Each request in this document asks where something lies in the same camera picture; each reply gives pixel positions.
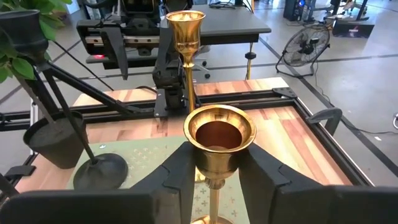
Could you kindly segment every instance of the wooden tabletop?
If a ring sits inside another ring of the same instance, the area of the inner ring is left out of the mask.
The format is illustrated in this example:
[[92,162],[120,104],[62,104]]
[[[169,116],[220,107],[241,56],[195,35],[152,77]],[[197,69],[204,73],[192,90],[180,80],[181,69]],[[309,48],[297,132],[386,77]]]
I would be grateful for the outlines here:
[[[270,90],[287,87],[281,78],[248,81],[197,84],[197,95],[234,93],[251,90]],[[148,90],[118,90],[105,92],[120,101],[154,100],[156,95]],[[96,100],[80,95],[74,106],[95,105]],[[255,120],[260,145],[274,157],[291,168],[321,184],[350,184],[347,177],[327,153],[318,139],[291,106],[246,111]],[[158,138],[183,135],[185,117],[139,119],[87,125],[90,143],[120,140]],[[38,155],[32,163],[36,166],[30,177],[23,177],[16,188],[28,190],[64,189],[73,169],[61,170]]]

